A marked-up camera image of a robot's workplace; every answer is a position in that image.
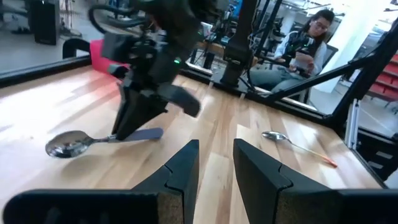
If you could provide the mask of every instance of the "glasses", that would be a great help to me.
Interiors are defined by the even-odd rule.
[[[315,21],[315,28],[320,29],[322,31],[326,31],[329,29],[329,27],[323,25],[321,22],[319,21]]]

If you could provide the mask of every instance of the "black metal bar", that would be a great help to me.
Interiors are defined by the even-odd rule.
[[[340,103],[332,113],[330,119],[331,123],[334,124],[334,130],[343,128],[347,116],[350,104],[354,99],[362,100],[370,87],[376,81],[378,76],[384,70],[386,65],[390,62],[391,58],[398,50],[398,19],[395,20],[391,30],[380,42],[377,49],[374,51],[374,58],[372,63],[367,63],[366,66],[361,70],[358,77],[351,84]]]
[[[205,59],[205,63],[203,64],[203,68],[211,69],[211,64],[213,64],[214,56],[215,55],[213,53],[210,53],[210,52],[208,52],[206,54],[206,59]]]
[[[198,49],[193,49],[192,50],[191,59],[189,61],[191,64],[195,63],[195,59],[197,57],[197,53],[198,53]]]
[[[271,1],[271,0],[267,0],[267,1],[264,3],[264,7],[262,8],[260,17],[259,17],[259,19],[257,20],[257,24],[256,24],[256,26],[254,27],[253,32],[255,32],[255,31],[257,31],[257,30],[260,29],[261,23],[262,23],[262,21],[264,20],[264,16],[266,15],[267,8],[268,8],[268,5],[269,5],[269,2],[270,2],[270,1]]]
[[[62,58],[76,57],[77,50],[90,52],[90,43],[80,38],[66,40],[62,45]]]
[[[120,6],[120,0],[115,0],[116,1],[116,9],[119,9]],[[118,19],[119,14],[117,12],[114,13],[114,18]]]
[[[268,38],[269,32],[272,29],[272,26],[274,25],[274,21],[276,18],[276,15],[278,13],[278,10],[280,8],[280,5],[282,4],[282,0],[276,0],[275,2],[275,6],[272,10],[272,13],[270,15],[270,17],[268,18],[267,24],[266,24],[266,28],[264,29],[264,32],[262,33],[262,37],[260,40],[260,44],[256,50],[255,56],[260,56],[261,55],[261,51],[262,51],[262,46],[264,45],[264,43],[266,42],[266,39]]]
[[[306,90],[306,89],[313,87],[317,84],[321,84],[323,82],[331,80],[332,78],[336,78],[340,75],[344,75],[346,73],[353,72],[356,69],[363,67],[364,65],[366,65],[366,63],[370,62],[373,59],[374,59],[373,56],[369,56],[369,57],[365,57],[365,58],[361,58],[359,60],[349,62],[346,65],[335,68],[335,69],[333,69],[329,72],[326,72],[322,75],[317,75],[315,77],[304,80],[302,83],[292,86],[286,90],[278,91],[277,93],[269,95],[267,98],[268,98],[268,100],[282,99],[283,97],[287,97],[294,93],[298,93],[300,91]]]
[[[0,73],[0,88],[91,65],[90,56],[64,59],[59,62]]]
[[[0,22],[4,21],[4,13],[2,11],[2,8],[3,8],[3,3],[2,0],[0,0]]]

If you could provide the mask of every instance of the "wooden surface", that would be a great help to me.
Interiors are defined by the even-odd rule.
[[[165,130],[159,141],[95,144],[76,159],[54,159],[44,146],[56,134],[83,130],[108,135],[119,105],[115,79],[79,68],[0,90],[0,207],[29,189],[131,189],[191,139],[200,140],[200,185],[195,223],[247,223],[236,183],[233,139],[242,138],[302,174],[333,189],[379,188],[330,129],[178,77],[202,103],[197,118],[168,105],[147,127]],[[333,169],[288,144],[261,137],[287,134],[293,142],[330,156]]]
[[[201,66],[194,65],[194,64],[191,64],[191,63],[189,63],[189,62],[187,62],[187,65],[188,65],[189,68],[192,69],[192,70],[196,70],[196,71],[203,72],[203,73],[205,73],[205,74],[207,74],[207,75],[209,75],[209,76],[212,76],[212,75],[213,75],[213,71],[211,71],[210,69],[205,69],[205,68],[202,68]],[[271,92],[268,91],[268,90],[264,90],[264,89],[259,88],[259,87],[256,87],[256,86],[255,86],[254,88],[255,88],[257,91],[260,91],[260,92],[263,92],[263,93],[271,93]],[[311,109],[311,110],[314,110],[314,111],[317,111],[317,109],[316,109],[315,107],[311,106],[311,105],[306,105],[305,103],[302,103],[302,102],[299,102],[299,101],[296,101],[296,100],[292,100],[292,99],[290,99],[290,98],[288,98],[288,97],[283,97],[282,100],[288,101],[288,102],[290,102],[290,103],[294,103],[294,104],[296,104],[296,105],[303,106],[303,107],[305,107],[305,108],[308,108],[308,109]]]

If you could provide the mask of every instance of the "silver spoon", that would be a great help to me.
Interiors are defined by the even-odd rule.
[[[82,155],[94,143],[128,142],[148,139],[159,139],[163,135],[162,128],[143,129],[133,132],[123,141],[116,140],[116,135],[101,139],[93,139],[83,131],[67,131],[51,139],[45,145],[49,156],[57,158],[73,158]]]
[[[332,165],[333,167],[337,167],[337,164],[335,162],[333,162],[331,159],[327,158],[324,155],[321,155],[315,151],[312,151],[311,149],[306,149],[304,147],[298,146],[296,144],[294,144],[286,135],[279,133],[277,131],[264,131],[263,133],[261,133],[262,137],[267,138],[267,139],[271,139],[273,141],[283,141],[286,140],[289,143],[291,143],[291,145],[303,149],[304,151],[310,152],[318,157],[321,157],[325,162],[327,162],[328,164]]]

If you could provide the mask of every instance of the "white wall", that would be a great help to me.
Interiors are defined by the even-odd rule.
[[[379,15],[383,12],[390,0],[352,0],[351,9],[346,13],[329,45],[339,51],[333,56],[322,70],[322,73],[347,64],[353,59],[362,43],[374,27]],[[314,88],[331,93],[340,77],[321,83]]]
[[[264,2],[265,0],[262,0],[260,3],[260,9],[264,7]],[[267,13],[271,13],[272,10],[274,9],[274,2],[270,2],[267,8]],[[286,5],[281,5],[277,17],[285,17],[286,15],[290,14],[291,12],[294,12],[294,17],[295,17],[295,22],[298,22],[300,24],[306,23],[310,17],[307,17],[306,12],[296,12],[297,10],[289,9]],[[334,33],[334,31],[337,29],[337,27],[340,24],[339,19],[335,19],[335,21],[332,23],[331,27],[329,28],[329,32]]]

